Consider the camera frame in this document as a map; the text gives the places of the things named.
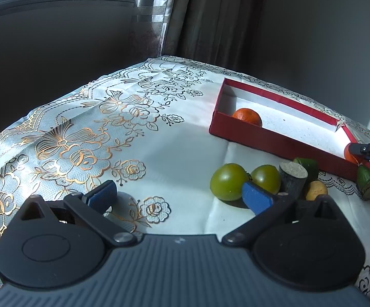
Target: white lace tablecloth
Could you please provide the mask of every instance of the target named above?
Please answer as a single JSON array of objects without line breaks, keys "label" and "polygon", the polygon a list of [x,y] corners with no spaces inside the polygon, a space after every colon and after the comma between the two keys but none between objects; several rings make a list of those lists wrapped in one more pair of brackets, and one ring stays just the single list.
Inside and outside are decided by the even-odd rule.
[{"label": "white lace tablecloth", "polygon": [[[251,219],[249,209],[211,194],[212,173],[227,162],[251,171],[283,159],[208,133],[224,77],[333,115],[358,141],[370,142],[360,124],[277,85],[182,58],[151,59],[39,107],[0,133],[0,236],[29,195],[59,200],[108,179],[117,183],[121,201],[107,216],[133,232],[220,239]],[[357,286],[370,298],[370,201],[353,182],[323,172],[319,178],[364,244]]]}]

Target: orange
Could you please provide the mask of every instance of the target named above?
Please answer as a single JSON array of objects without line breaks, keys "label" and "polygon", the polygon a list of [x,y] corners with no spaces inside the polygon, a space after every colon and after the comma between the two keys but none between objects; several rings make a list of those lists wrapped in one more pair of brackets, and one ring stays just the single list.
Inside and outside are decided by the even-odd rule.
[{"label": "orange", "polygon": [[250,124],[261,127],[262,122],[260,115],[249,108],[240,108],[232,115],[234,118],[248,122]]},{"label": "orange", "polygon": [[348,148],[350,147],[350,144],[351,143],[348,143],[344,149],[344,158],[347,159],[349,162],[360,165],[364,161],[364,157],[354,156],[353,154],[351,154],[350,151],[348,150]]}]

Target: cucumber slice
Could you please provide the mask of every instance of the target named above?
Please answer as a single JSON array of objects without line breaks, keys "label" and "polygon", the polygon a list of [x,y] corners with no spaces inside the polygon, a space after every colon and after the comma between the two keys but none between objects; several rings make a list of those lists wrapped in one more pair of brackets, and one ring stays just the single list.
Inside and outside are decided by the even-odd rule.
[{"label": "cucumber slice", "polygon": [[307,181],[308,173],[299,163],[280,163],[278,167],[282,180],[281,191],[301,198],[303,187]]},{"label": "cucumber slice", "polygon": [[357,187],[364,199],[370,199],[370,169],[364,165],[357,169]]}]

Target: embroidered flower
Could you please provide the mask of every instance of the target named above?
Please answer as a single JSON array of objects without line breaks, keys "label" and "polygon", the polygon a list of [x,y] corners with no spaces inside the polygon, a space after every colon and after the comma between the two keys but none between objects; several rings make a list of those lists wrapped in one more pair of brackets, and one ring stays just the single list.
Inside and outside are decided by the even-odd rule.
[{"label": "embroidered flower", "polygon": [[192,97],[203,96],[203,93],[199,90],[187,90],[186,93],[190,94]]},{"label": "embroidered flower", "polygon": [[143,204],[139,207],[139,214],[144,217],[147,222],[158,224],[165,221],[171,209],[162,197],[154,196],[143,200]]},{"label": "embroidered flower", "polygon": [[126,160],[121,163],[119,172],[125,179],[138,180],[145,175],[145,165],[136,159]]},{"label": "embroidered flower", "polygon": [[165,85],[169,84],[169,81],[167,80],[154,80],[152,76],[148,76],[141,81],[138,82],[138,85],[142,87],[143,89],[147,89],[149,87],[152,87],[154,85]]},{"label": "embroidered flower", "polygon": [[132,125],[145,126],[148,123],[157,121],[159,112],[152,106],[129,104],[121,110],[119,117],[119,124],[130,122]]},{"label": "embroidered flower", "polygon": [[184,88],[172,85],[156,85],[153,89],[149,90],[149,93],[154,96],[177,96],[184,93]]},{"label": "embroidered flower", "polygon": [[90,177],[99,177],[110,167],[109,150],[100,142],[73,144],[60,152],[57,164],[59,174],[66,175],[68,181],[84,183]]},{"label": "embroidered flower", "polygon": [[112,96],[104,99],[98,106],[103,114],[113,113],[127,107],[128,104],[149,104],[151,101],[150,99],[140,97],[137,94],[132,94],[128,98],[121,99],[122,91],[110,91],[110,93]]},{"label": "embroidered flower", "polygon": [[41,140],[36,144],[37,158],[40,160],[47,159],[60,149],[67,150],[74,143],[89,141],[96,137],[96,134],[89,128],[82,128],[75,133],[69,133],[68,130],[72,126],[71,120],[63,119],[59,126],[39,136]]}]

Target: gray curtain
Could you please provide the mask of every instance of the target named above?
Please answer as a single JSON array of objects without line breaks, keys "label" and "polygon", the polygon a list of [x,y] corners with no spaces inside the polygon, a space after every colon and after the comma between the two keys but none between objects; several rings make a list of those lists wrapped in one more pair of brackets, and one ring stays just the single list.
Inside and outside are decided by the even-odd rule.
[{"label": "gray curtain", "polygon": [[264,0],[136,0],[131,23],[138,62],[175,55],[236,71],[253,61]]}]

